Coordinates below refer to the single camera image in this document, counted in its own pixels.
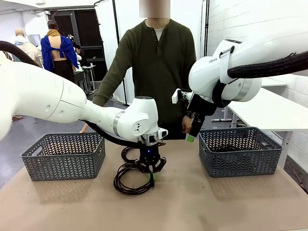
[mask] ceiling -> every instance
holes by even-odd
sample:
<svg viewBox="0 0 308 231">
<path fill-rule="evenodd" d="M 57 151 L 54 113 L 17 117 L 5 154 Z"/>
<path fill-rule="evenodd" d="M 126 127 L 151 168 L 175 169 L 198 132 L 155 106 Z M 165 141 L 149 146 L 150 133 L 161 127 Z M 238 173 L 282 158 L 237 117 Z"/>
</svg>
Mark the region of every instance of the ceiling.
<svg viewBox="0 0 308 231">
<path fill-rule="evenodd" d="M 28 5 L 24 5 L 24 4 L 0 0 L 0 14 L 6 13 L 6 12 L 9 13 L 10 10 L 22 12 L 22 11 L 30 11 L 30 10 L 37 10 L 37 9 L 39 9 L 39 8 L 34 7 L 34 6 L 28 6 Z"/>
</svg>

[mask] gray basket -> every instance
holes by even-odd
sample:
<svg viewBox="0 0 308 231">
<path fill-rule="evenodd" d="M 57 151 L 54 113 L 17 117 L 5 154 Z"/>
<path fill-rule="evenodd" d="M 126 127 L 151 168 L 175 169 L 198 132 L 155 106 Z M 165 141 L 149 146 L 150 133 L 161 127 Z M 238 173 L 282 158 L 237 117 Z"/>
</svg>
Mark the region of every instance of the gray basket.
<svg viewBox="0 0 308 231">
<path fill-rule="evenodd" d="M 241 151 L 216 153 L 222 146 Z M 274 174 L 282 147 L 257 128 L 202 130 L 199 155 L 211 177 Z"/>
<path fill-rule="evenodd" d="M 97 133 L 47 134 L 21 155 L 32 181 L 97 177 L 105 141 Z"/>
</svg>

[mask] dark hair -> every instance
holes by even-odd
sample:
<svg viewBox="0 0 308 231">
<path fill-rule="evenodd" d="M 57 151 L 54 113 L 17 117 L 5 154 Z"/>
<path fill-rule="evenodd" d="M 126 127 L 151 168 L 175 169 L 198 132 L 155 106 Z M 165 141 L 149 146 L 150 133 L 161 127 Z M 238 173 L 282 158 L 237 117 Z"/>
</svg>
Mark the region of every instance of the dark hair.
<svg viewBox="0 0 308 231">
<path fill-rule="evenodd" d="M 54 30 L 58 30 L 59 26 L 58 23 L 54 20 L 49 20 L 47 23 L 48 29 L 54 29 Z"/>
</svg>

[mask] white strap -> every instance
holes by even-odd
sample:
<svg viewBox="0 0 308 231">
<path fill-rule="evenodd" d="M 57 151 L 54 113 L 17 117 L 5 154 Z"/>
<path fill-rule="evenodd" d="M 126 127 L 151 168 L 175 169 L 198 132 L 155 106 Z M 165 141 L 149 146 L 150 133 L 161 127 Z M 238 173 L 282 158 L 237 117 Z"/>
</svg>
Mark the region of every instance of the white strap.
<svg viewBox="0 0 308 231">
<path fill-rule="evenodd" d="M 230 51 L 224 53 L 220 57 L 220 82 L 224 84 L 229 84 L 234 81 L 233 78 L 228 76 L 228 66 L 229 66 L 229 59 L 230 59 Z"/>
</svg>

